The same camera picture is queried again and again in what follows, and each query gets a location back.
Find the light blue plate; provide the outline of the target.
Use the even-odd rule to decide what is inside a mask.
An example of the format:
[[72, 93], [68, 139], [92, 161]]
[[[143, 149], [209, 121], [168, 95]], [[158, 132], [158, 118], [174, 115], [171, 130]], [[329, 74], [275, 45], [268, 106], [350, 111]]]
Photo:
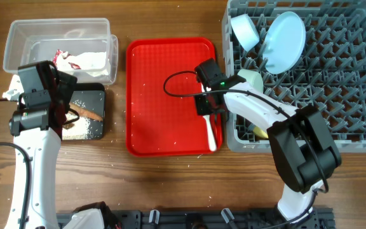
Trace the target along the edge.
[[267, 59], [266, 71], [280, 74], [295, 66], [306, 43], [306, 28], [299, 15], [287, 11], [271, 24], [265, 38], [267, 44], [263, 59]]

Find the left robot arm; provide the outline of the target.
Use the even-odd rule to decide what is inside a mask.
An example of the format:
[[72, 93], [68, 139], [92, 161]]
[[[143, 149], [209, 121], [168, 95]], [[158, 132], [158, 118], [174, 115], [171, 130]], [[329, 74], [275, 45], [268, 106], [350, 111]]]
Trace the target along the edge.
[[62, 127], [74, 92], [93, 98], [101, 83], [78, 83], [45, 60], [18, 68], [24, 89], [9, 122], [17, 154], [11, 211], [7, 228], [58, 228], [55, 171]]

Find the mint green bowl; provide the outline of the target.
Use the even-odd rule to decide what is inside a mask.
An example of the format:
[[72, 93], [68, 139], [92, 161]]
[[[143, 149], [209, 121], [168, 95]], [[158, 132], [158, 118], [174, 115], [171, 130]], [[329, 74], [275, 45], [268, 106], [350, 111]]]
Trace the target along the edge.
[[258, 92], [263, 93], [264, 90], [264, 82], [262, 76], [257, 71], [252, 71], [248, 69], [241, 69], [238, 72], [238, 76], [245, 78], [246, 81], [255, 88]]

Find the brown food scrap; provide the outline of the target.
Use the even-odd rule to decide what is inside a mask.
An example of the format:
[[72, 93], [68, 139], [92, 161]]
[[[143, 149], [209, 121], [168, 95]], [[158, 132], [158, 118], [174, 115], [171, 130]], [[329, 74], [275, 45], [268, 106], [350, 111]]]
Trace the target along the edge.
[[68, 130], [68, 129], [72, 128], [73, 126], [74, 126], [73, 123], [68, 123], [68, 124], [63, 125], [63, 128]]

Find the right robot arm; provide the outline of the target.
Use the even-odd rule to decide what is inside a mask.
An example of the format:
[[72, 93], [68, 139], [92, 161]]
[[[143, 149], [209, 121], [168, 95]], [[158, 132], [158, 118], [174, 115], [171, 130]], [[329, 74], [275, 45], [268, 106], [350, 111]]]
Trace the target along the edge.
[[264, 132], [278, 174], [285, 183], [277, 209], [288, 224], [313, 210], [318, 192], [329, 190], [327, 179], [341, 165], [340, 152], [321, 112], [312, 105], [298, 108], [265, 95], [262, 76], [242, 69], [226, 76], [214, 59], [195, 67], [202, 93], [202, 113], [229, 111]]

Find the brown carrot piece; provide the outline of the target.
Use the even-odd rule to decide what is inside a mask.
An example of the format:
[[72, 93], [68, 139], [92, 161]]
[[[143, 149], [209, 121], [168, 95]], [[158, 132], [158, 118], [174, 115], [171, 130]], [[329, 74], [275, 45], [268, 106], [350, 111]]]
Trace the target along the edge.
[[74, 103], [70, 103], [70, 108], [73, 109], [74, 111], [76, 111], [80, 117], [85, 117], [85, 118], [89, 118], [95, 121], [100, 121], [103, 122], [103, 118], [101, 116], [99, 116], [98, 114], [89, 111], [85, 108], [82, 108]]

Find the yellow plastic cup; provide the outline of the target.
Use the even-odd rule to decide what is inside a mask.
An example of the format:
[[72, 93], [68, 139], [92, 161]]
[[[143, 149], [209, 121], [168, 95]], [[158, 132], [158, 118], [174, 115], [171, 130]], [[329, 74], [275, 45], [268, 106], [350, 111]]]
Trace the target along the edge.
[[253, 133], [263, 139], [268, 139], [268, 134], [259, 127], [254, 127]]

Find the light blue bowl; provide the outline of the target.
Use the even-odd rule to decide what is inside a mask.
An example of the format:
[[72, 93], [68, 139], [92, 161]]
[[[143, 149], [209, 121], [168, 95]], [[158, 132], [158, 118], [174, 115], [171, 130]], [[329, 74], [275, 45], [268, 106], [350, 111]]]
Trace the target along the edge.
[[249, 52], [259, 43], [260, 38], [257, 29], [247, 14], [232, 18], [231, 27], [245, 51]]

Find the pile of rice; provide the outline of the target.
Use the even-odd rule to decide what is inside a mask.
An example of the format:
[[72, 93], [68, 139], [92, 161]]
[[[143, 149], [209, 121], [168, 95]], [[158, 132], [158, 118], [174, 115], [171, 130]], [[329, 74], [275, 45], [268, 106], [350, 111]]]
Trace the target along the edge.
[[89, 118], [80, 117], [72, 122], [74, 126], [68, 130], [62, 129], [63, 140], [85, 140], [93, 139], [93, 121]]

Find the white paper napkin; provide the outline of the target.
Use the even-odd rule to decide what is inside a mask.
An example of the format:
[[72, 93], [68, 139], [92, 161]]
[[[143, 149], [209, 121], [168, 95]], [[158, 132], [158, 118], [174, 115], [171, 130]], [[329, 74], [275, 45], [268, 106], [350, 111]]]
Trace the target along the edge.
[[109, 63], [106, 52], [84, 52], [74, 56], [77, 58], [76, 64], [79, 65], [81, 69], [63, 72], [70, 72], [70, 74], [73, 74], [72, 71], [84, 71], [92, 77], [109, 75], [109, 68], [106, 67], [104, 69], [106, 64]]

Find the white plastic spoon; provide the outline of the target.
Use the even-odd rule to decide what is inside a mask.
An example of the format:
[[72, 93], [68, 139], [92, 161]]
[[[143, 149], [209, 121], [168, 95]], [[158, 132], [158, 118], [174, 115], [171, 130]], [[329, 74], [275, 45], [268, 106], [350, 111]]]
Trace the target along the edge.
[[207, 139], [208, 139], [208, 147], [210, 151], [216, 151], [217, 150], [217, 144], [215, 142], [214, 132], [211, 126], [210, 122], [210, 116], [208, 114], [203, 116], [203, 119], [206, 123], [207, 128]]

